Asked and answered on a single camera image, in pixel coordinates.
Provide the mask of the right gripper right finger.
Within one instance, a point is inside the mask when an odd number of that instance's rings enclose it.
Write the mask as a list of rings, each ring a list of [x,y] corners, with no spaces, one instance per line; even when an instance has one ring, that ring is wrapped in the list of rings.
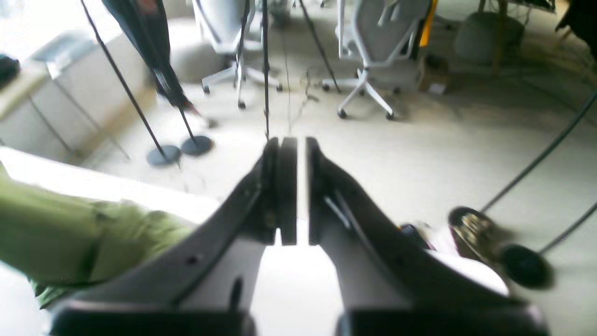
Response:
[[[365,190],[305,140],[309,242],[335,266],[339,336],[548,336],[534,305],[446,266],[403,235]]]

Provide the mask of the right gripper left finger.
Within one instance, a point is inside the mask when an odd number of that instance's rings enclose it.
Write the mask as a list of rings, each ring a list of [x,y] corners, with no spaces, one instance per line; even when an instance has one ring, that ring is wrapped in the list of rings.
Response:
[[[205,223],[160,257],[73,296],[52,336],[253,336],[262,255],[297,243],[297,140],[273,138]]]

